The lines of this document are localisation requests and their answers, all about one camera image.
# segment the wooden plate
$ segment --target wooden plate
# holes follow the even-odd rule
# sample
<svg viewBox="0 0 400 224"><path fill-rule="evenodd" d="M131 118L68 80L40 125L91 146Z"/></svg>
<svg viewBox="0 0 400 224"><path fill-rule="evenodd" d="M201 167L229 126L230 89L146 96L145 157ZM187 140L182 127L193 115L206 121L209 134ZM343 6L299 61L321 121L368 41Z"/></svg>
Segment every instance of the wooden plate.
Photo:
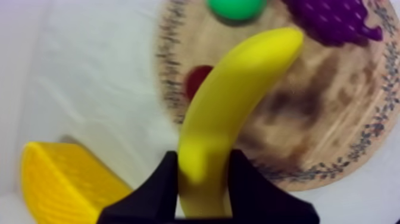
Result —
<svg viewBox="0 0 400 224"><path fill-rule="evenodd" d="M260 102L236 147L277 186L300 191L352 173L379 148L399 112L398 20L389 1L366 1L383 42L325 47L306 38L287 76ZM247 26L227 26L205 1L170 0L157 39L157 77L171 120L182 124L184 80L259 32L296 25L280 0Z"/></svg>

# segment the white table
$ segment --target white table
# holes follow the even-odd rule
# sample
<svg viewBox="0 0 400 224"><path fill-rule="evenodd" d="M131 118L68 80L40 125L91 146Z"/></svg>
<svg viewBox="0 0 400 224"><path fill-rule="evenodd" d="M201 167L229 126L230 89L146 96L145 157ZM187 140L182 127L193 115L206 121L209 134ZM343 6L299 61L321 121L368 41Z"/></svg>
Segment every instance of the white table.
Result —
<svg viewBox="0 0 400 224"><path fill-rule="evenodd" d="M14 14L25 19L20 19L20 29L27 32L23 33L25 39L17 39L21 34L13 33L14 45L1 42L7 51L0 51L0 67L10 68L7 76L1 76L2 114L13 120L0 127L2 150L12 159L5 163L0 157L0 178L7 179L0 182L0 196L18 189L20 150L16 148L27 141L59 141L63 136L84 143L131 186L139 186L164 152L176 149L178 137L154 91L153 37L162 0L53 0L32 54L38 24L50 0L41 1L35 5L36 20L26 16L24 9L29 3L14 4ZM400 10L400 1L395 4ZM9 26L0 25L5 30ZM18 57L10 57L10 52ZM24 69L16 69L21 63ZM27 94L22 110L24 83ZM15 128L18 122L19 132ZM398 136L400 125L365 166L343 180L293 194L314 203L322 224L395 223L400 219ZM23 212L14 195L0 197L1 224L1 216L9 215L4 223L19 217L8 212L8 204Z"/></svg>

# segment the green toy fruit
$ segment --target green toy fruit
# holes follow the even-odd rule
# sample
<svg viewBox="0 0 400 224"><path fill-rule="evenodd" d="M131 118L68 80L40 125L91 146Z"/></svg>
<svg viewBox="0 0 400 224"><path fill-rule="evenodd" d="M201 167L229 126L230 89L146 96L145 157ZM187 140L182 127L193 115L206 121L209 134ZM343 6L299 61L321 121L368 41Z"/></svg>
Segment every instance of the green toy fruit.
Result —
<svg viewBox="0 0 400 224"><path fill-rule="evenodd" d="M266 0L208 0L211 10L228 20L250 20L264 9Z"/></svg>

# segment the yellow banana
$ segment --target yellow banana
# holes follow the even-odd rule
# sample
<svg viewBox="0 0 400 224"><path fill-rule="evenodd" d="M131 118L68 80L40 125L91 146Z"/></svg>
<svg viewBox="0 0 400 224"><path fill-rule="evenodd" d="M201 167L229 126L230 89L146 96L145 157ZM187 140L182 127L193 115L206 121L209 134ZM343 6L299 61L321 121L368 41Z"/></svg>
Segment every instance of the yellow banana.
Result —
<svg viewBox="0 0 400 224"><path fill-rule="evenodd" d="M261 98L295 61L303 34L282 28L231 50L196 93L179 142L179 195L187 217L224 217L226 168L238 133Z"/></svg>

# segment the decorative border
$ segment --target decorative border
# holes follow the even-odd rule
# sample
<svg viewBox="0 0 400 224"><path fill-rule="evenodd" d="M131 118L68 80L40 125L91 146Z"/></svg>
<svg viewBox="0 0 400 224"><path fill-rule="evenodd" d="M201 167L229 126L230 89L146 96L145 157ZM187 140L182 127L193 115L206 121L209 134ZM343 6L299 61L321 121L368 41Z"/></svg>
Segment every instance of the decorative border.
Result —
<svg viewBox="0 0 400 224"><path fill-rule="evenodd" d="M161 85L165 89L162 98L167 103L168 110L179 110L182 107L187 107L185 94L182 92L182 83L176 81L177 77L181 75L179 73L181 63L176 60L175 48L181 44L177 35L179 29L185 25L185 6L188 2L188 0L170 0L167 13L162 17L164 24L160 26L160 45L156 57L161 63L160 79ZM174 114L172 118L174 123L181 125L185 119L185 114Z"/></svg>
<svg viewBox="0 0 400 224"><path fill-rule="evenodd" d="M163 17L165 22L160 26L162 34L160 35L161 45L158 47L157 57L161 62L160 79L165 91L163 99L167 103L169 110L179 111L182 107L186 107L184 93L182 92L182 83L177 82L177 77L181 76L179 68L181 64L175 59L175 47L180 44L176 39L179 28L184 25L185 6L188 0L170 0L167 14ZM398 34L398 28L395 19L388 14L388 9L382 5L383 0L369 0L368 6L373 9L374 13L382 20L382 27L385 33L391 38ZM325 180L327 178L334 179L351 163L356 163L358 159L366 155L368 148L372 145L374 138L378 138L385 131L385 123L389 119L389 115L394 111L400 100L396 97L398 83L400 83L400 75L398 71L397 60L400 55L398 44L396 41L386 43L385 48L385 69L386 75L382 76L382 90L385 93L385 103L375 108L376 114L372 117L369 124L364 125L364 130L360 133L358 142L349 146L350 152L345 157L339 157L332 164L319 163L312 166L308 170L297 170L287 172L284 170L276 170L274 167L258 164L252 160L252 164L269 180L277 183L283 181L304 182L315 179ZM183 113L173 114L173 122L181 125L185 115Z"/></svg>

